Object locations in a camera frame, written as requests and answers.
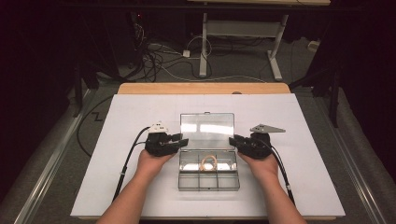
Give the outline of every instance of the hand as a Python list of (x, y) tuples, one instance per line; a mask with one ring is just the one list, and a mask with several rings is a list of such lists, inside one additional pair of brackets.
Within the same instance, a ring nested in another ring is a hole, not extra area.
[(242, 160), (244, 160), (250, 167), (251, 173), (259, 180), (265, 181), (267, 178), (275, 177), (277, 178), (277, 162), (274, 155), (269, 155), (262, 160), (255, 160), (246, 156), (240, 152), (238, 155)]
[(151, 156), (145, 149), (140, 152), (134, 177), (142, 177), (150, 182), (161, 171), (163, 165), (175, 154), (163, 157)]

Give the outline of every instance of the gray carpet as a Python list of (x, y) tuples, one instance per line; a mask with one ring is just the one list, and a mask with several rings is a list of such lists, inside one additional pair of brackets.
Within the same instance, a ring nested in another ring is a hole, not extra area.
[[(306, 50), (307, 40), (296, 41), (293, 44), (282, 43), (281, 49), (277, 55), (277, 61), (286, 83), (290, 83), (302, 77), (314, 53)], [(247, 76), (259, 78), (263, 81), (273, 82), (272, 73), (266, 60), (265, 50), (271, 48), (272, 42), (264, 40), (259, 46), (243, 47), (235, 49), (225, 56), (216, 56), (216, 54), (226, 53), (227, 49), (214, 49), (213, 55), (209, 57), (211, 64), (211, 78), (229, 77), (229, 76)], [(162, 54), (167, 60), (176, 58), (176, 55)], [(198, 61), (184, 60), (192, 63), (194, 74), (198, 72)], [(130, 71), (126, 65), (120, 67), (122, 74)], [(191, 75), (191, 66), (188, 63), (179, 63), (168, 69), (173, 76), (186, 79), (195, 79)], [(212, 80), (221, 82), (254, 82), (254, 79), (247, 77), (232, 77), (227, 79)], [(106, 79), (101, 79), (101, 87), (96, 92), (90, 108), (97, 105), (103, 99), (117, 92), (118, 84)], [(158, 82), (177, 82), (186, 81), (171, 77), (167, 72), (161, 71), (157, 75)], [(365, 206), (361, 202), (361, 196), (357, 192), (355, 183), (350, 177), (347, 166), (342, 158), (339, 145), (334, 137), (333, 129), (329, 125), (328, 119), (323, 115), (322, 102), (327, 103), (327, 99), (314, 98), (309, 88), (298, 88), (293, 92), (296, 93), (301, 109), (309, 129), (318, 146), (320, 154), (335, 185), (341, 203), (345, 208), (346, 216), (337, 218), (333, 221), (309, 221), (309, 223), (373, 223)], [(81, 144), (86, 150), (92, 153), (96, 140), (101, 132), (106, 112), (110, 101), (99, 105), (93, 112), (99, 112), (96, 115), (89, 114), (83, 121), (80, 128)], [(65, 130), (71, 122), (73, 107), (65, 113), (58, 124), (53, 128), (48, 137), (43, 141), (36, 150), (35, 155), (26, 164), (19, 179), (14, 184), (14, 188), (8, 194), (0, 207), (0, 223), (13, 223), (18, 213), (21, 211), (26, 199), (28, 198), (35, 182), (41, 175), (53, 149), (64, 136)], [(396, 222), (396, 188), (394, 182), (385, 171), (380, 160), (370, 147), (364, 134), (362, 134), (359, 123), (351, 113), (345, 95), (340, 93), (340, 105), (338, 110), (339, 132), (346, 145), (351, 151), (353, 158), (357, 162), (362, 176), (367, 181), (368, 186), (373, 192), (373, 197), (378, 202), (378, 207), (382, 211), (384, 219), (388, 223)], [(90, 158), (81, 150), (78, 145), (76, 136), (70, 140), (67, 153), (63, 159), (57, 175), (53, 179), (45, 198), (38, 207), (33, 218), (33, 223), (93, 223), (94, 221), (80, 220), (70, 217), (74, 200), (78, 194), (85, 170), (89, 164)], [(196, 223), (231, 223), (219, 221), (207, 221)]]

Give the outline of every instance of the box lid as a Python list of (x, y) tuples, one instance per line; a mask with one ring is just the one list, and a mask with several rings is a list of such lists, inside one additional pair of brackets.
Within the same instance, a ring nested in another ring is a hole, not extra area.
[(180, 132), (189, 144), (182, 150), (234, 150), (232, 113), (181, 114)]

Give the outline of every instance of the desk in background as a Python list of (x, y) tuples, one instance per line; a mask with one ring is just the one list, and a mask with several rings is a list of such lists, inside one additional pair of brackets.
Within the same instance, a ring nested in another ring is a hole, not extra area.
[[(328, 6), (330, 0), (189, 0), (192, 2), (211, 3), (241, 3), (241, 4), (262, 4), (262, 5), (301, 5), (301, 6)], [(253, 36), (253, 37), (274, 37), (274, 47), (267, 51), (268, 60), (276, 81), (282, 80), (279, 66), (276, 62), (276, 53), (285, 31), (286, 22), (289, 15), (283, 15), (279, 22), (259, 22), (259, 21), (219, 21), (208, 20), (207, 13), (204, 13), (202, 29), (202, 49), (200, 59), (200, 77), (206, 77), (207, 50), (206, 42), (208, 35), (233, 35), (233, 36)]]
[[(230, 94), (235, 91), (243, 94)], [(178, 133), (180, 113), (206, 111), (234, 113), (235, 133), (245, 136), (259, 123), (285, 129), (271, 134), (271, 141), (282, 157), (299, 211), (307, 219), (345, 215), (296, 97), (285, 84), (133, 83), (123, 84), (113, 98), (71, 216), (98, 218), (104, 213), (141, 129), (161, 120), (169, 133)], [(135, 148), (124, 185), (132, 178), (143, 147)], [(178, 159), (176, 154), (152, 182), (142, 218), (266, 218), (261, 189), (242, 160), (237, 159), (240, 190), (189, 192), (177, 189)]]

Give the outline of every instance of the open storage box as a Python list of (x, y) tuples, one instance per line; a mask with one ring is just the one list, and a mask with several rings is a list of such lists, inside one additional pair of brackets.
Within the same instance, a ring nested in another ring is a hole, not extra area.
[(233, 114), (181, 114), (180, 130), (189, 144), (180, 150), (179, 190), (239, 190)]

